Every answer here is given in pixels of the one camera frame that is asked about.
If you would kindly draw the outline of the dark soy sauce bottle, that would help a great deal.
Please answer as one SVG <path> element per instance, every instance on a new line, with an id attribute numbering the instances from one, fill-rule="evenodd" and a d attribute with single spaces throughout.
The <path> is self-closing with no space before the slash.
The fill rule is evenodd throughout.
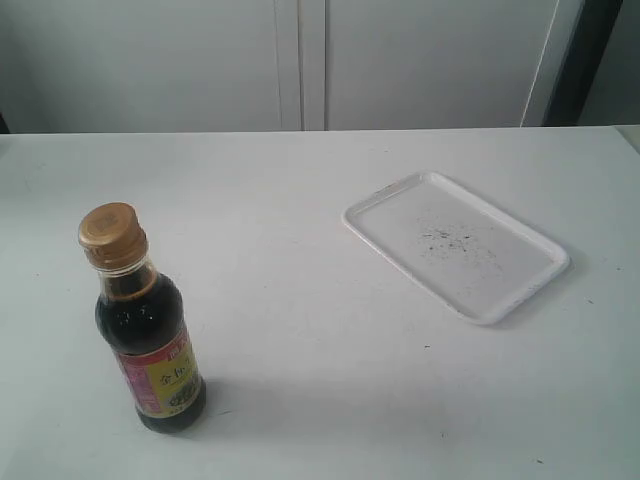
<path id="1" fill-rule="evenodd" d="M 103 204 L 81 221 L 78 238 L 98 274 L 97 328 L 110 346 L 149 429 L 174 434 L 191 426 L 206 404 L 184 320 L 183 299 L 148 254 L 134 208 Z"/>

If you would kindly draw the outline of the dark vertical post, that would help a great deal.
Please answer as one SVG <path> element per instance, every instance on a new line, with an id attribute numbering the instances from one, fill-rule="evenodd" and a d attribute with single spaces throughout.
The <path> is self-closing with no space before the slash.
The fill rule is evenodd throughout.
<path id="1" fill-rule="evenodd" d="M 623 0 L 582 2 L 546 108 L 544 127 L 578 124 L 622 5 Z"/>

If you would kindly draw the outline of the white rectangular plastic tray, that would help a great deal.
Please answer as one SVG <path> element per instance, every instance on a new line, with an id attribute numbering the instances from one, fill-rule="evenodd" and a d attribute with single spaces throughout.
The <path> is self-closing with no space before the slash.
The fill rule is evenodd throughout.
<path id="1" fill-rule="evenodd" d="M 452 179 L 417 172 L 347 208 L 344 224 L 476 325 L 494 325 L 562 274 L 556 242 Z"/>

